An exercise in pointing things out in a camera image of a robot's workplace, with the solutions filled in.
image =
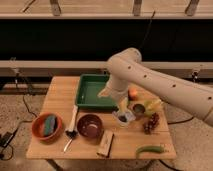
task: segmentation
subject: small bowl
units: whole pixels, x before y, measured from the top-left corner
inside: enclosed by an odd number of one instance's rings
[[[144,105],[137,103],[132,107],[132,110],[133,114],[136,117],[136,120],[139,120],[144,115],[146,108],[144,107]]]
[[[130,123],[130,122],[127,120],[127,118],[126,118],[125,115],[120,115],[120,116],[118,116],[117,121],[118,121],[118,123],[120,124],[120,126],[122,126],[122,127],[126,127],[126,126],[128,126],[129,123]]]
[[[49,136],[43,136],[44,122],[45,119],[50,115],[54,115],[56,117],[57,127]],[[53,113],[42,113],[32,123],[32,135],[40,141],[50,142],[55,140],[60,135],[62,128],[62,119],[59,116]]]
[[[87,140],[94,140],[101,137],[103,124],[98,116],[87,114],[79,119],[77,129],[79,134]]]

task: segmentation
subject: utensil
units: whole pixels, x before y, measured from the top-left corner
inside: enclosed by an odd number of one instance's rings
[[[69,145],[71,144],[72,140],[75,139],[77,135],[77,131],[75,131],[75,121],[76,121],[76,116],[78,113],[78,106],[74,105],[73,106],[73,111],[72,111],[72,119],[69,124],[68,129],[65,131],[66,135],[70,138],[70,140],[67,142],[67,144],[64,146],[64,153],[67,151]]]

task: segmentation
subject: black wall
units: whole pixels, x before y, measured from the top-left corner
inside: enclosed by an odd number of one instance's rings
[[[107,60],[140,47],[149,20],[0,20],[0,59]],[[213,61],[213,20],[153,20],[144,61]]]

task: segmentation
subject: table leg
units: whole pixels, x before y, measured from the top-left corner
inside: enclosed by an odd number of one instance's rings
[[[45,159],[56,171],[62,171],[63,169],[53,160]]]

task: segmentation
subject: dark bowl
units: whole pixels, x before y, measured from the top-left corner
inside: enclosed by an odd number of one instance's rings
[[[77,129],[87,139],[98,139],[102,135],[103,125],[98,116],[87,114],[79,119]]]
[[[132,110],[133,114],[136,117],[136,120],[139,120],[144,115],[146,108],[144,107],[144,105],[138,103],[133,106]]]

